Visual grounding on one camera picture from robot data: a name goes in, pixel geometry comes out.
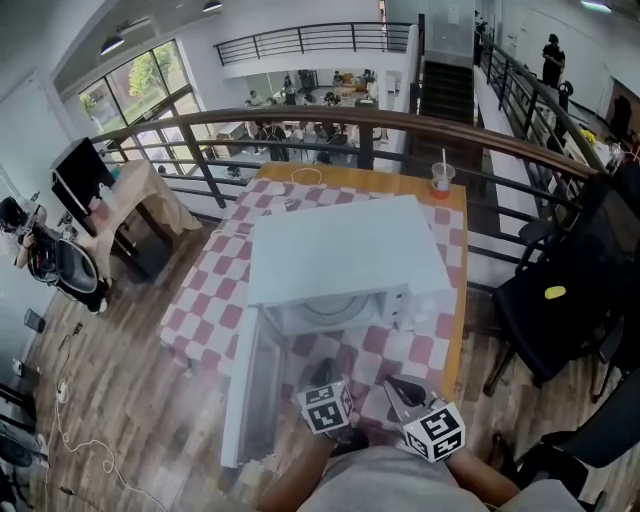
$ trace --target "hand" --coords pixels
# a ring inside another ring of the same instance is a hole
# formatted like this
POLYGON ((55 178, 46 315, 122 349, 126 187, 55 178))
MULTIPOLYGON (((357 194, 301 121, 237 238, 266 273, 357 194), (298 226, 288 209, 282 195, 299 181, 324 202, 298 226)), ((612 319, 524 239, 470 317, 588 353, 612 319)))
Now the hand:
POLYGON ((24 237, 24 240, 22 241, 22 247, 24 247, 25 249, 28 249, 33 245, 33 242, 35 241, 36 239, 33 236, 33 233, 29 233, 27 236, 24 237))

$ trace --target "pink and white checkered tablecloth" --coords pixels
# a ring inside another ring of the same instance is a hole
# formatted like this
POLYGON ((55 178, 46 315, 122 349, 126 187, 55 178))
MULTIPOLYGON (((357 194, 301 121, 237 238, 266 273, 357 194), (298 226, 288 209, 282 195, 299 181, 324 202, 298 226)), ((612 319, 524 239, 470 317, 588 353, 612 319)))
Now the pink and white checkered tablecloth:
MULTIPOLYGON (((285 201, 286 209, 294 211, 393 196, 292 183, 284 184, 284 194, 274 195, 274 183, 264 178, 252 180, 228 208, 226 220, 211 235, 159 328, 163 343, 172 346, 179 356, 200 361, 205 368, 228 376, 233 371, 240 318, 246 306, 255 219, 270 215, 272 208, 277 211, 277 205, 285 201)), ((295 388, 308 365, 334 357, 350 379, 356 421, 386 430, 395 419, 382 387, 385 376, 404 373, 441 383, 463 275, 464 215, 448 208, 422 206, 454 288, 438 294, 435 314, 416 332, 372 326, 291 339, 283 379, 284 399, 295 402, 295 388)))

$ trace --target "white microwave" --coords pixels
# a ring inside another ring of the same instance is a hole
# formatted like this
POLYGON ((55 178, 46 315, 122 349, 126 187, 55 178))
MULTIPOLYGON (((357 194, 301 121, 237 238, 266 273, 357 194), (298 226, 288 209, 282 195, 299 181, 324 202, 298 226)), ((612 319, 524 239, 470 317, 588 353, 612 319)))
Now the white microwave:
POLYGON ((222 465, 272 453, 296 336, 369 325, 411 330, 451 289, 413 195, 259 217, 227 400, 222 465))

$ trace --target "yellow object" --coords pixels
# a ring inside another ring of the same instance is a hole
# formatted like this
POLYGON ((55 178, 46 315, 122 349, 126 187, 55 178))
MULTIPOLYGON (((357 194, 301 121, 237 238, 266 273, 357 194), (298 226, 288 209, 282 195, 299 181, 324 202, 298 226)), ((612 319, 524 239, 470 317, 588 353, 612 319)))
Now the yellow object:
POLYGON ((580 130, 580 133, 582 133, 584 138, 587 139, 587 142, 592 146, 596 143, 596 136, 593 132, 590 132, 589 130, 580 130))
POLYGON ((567 293, 567 289, 564 286, 552 286, 545 290, 544 296, 546 299, 551 300, 562 297, 565 293, 567 293))

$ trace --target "tree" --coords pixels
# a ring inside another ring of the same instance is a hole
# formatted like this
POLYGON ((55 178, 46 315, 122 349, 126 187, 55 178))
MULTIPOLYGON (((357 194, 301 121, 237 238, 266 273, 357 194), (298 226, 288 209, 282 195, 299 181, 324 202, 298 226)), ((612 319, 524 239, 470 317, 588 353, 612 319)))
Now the tree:
POLYGON ((89 94, 81 94, 80 101, 82 101, 84 111, 91 115, 94 107, 96 106, 96 101, 89 94))
MULTIPOLYGON (((156 48, 153 53, 158 60, 162 76, 168 77, 176 63, 170 44, 156 48)), ((144 96, 152 87, 162 87, 162 78, 158 74, 151 52, 147 52, 133 61, 129 71, 129 95, 144 96)))

